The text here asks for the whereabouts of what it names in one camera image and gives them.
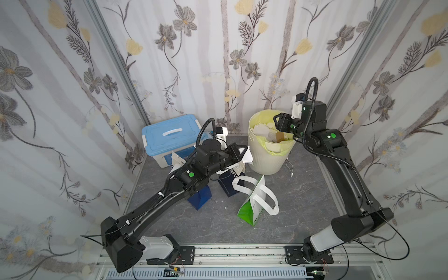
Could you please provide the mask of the white receipt bag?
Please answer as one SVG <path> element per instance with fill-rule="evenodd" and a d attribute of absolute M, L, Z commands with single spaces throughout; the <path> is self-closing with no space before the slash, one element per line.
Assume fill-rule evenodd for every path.
<path fill-rule="evenodd" d="M 178 154 L 176 154 L 175 152 L 171 153 L 171 171 L 175 171 L 177 169 L 179 169 L 180 167 L 182 167 L 184 164 L 186 163 L 186 160 L 183 159 L 182 157 L 180 157 Z"/>
<path fill-rule="evenodd" d="M 250 151 L 250 148 L 249 148 L 249 151 L 247 152 L 246 156 L 242 158 L 242 162 L 251 164 L 251 165 L 253 164 L 253 155 Z"/>

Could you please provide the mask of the navy paper bag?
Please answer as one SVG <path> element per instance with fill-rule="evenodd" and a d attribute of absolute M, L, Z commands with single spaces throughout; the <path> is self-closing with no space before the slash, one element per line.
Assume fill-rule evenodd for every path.
<path fill-rule="evenodd" d="M 199 210 L 204 206 L 212 197 L 210 187 L 207 185 L 199 192 L 196 192 L 188 199 L 188 202 L 196 209 Z"/>
<path fill-rule="evenodd" d="M 246 174 L 246 168 L 232 168 L 226 169 L 218 177 L 218 183 L 224 190 L 227 197 L 234 196 L 238 192 L 233 188 L 232 182 L 235 178 L 239 176 L 244 176 Z"/>

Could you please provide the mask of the green white paper bag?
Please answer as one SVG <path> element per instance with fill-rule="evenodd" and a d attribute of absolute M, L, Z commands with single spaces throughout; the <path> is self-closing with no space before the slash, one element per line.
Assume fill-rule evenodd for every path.
<path fill-rule="evenodd" d="M 276 195 L 266 186 L 265 175 L 260 180 L 248 176 L 239 176 L 232 182 L 233 189 L 247 195 L 237 216 L 255 226 L 260 214 L 266 211 L 268 215 L 278 215 L 280 212 Z"/>

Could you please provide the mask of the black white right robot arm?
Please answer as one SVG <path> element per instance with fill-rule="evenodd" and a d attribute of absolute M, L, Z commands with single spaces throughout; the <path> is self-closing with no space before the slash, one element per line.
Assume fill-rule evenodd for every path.
<path fill-rule="evenodd" d="M 320 159 L 345 206 L 345 215 L 334 218 L 330 226 L 303 241 L 298 264 L 315 263 L 331 249 L 372 233 L 394 218 L 393 211 L 382 207 L 368 190 L 342 133 L 327 128 L 327 106 L 316 100 L 318 87 L 318 78 L 311 78 L 305 92 L 294 97 L 292 113 L 273 118 L 277 130 L 292 134 L 294 141 Z"/>

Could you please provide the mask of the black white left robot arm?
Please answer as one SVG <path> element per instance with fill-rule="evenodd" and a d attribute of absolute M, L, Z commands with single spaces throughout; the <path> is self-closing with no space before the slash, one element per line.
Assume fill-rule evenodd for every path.
<path fill-rule="evenodd" d="M 220 142 L 216 127 L 212 128 L 212 138 L 202 140 L 209 124 L 215 124 L 215 120 L 210 118 L 205 122 L 198 133 L 195 149 L 180 167 L 168 174 L 158 193 L 119 219 L 108 217 L 100 224 L 100 244 L 118 273 L 132 269 L 142 260 L 150 264 L 175 263 L 181 252 L 172 235 L 145 238 L 144 233 L 170 207 L 206 187 L 211 176 L 227 171 L 250 155 L 247 145 Z"/>

